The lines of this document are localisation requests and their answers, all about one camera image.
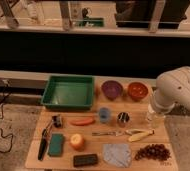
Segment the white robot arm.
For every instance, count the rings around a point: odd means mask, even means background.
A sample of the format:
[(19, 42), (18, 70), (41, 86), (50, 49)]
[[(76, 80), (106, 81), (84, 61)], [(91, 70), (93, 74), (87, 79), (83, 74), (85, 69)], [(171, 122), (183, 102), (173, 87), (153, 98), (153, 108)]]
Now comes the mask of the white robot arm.
[(179, 103), (190, 111), (190, 67), (184, 66), (160, 74), (156, 79), (156, 89), (150, 96), (146, 120), (156, 129)]

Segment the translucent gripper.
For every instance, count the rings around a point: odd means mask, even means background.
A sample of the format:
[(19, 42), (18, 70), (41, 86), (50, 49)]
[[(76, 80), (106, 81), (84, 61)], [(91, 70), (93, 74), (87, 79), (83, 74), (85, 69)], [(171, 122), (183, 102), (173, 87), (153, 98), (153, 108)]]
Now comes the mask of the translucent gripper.
[(146, 120), (152, 129), (160, 127), (164, 123), (165, 116), (163, 114), (156, 113), (151, 105), (148, 105)]

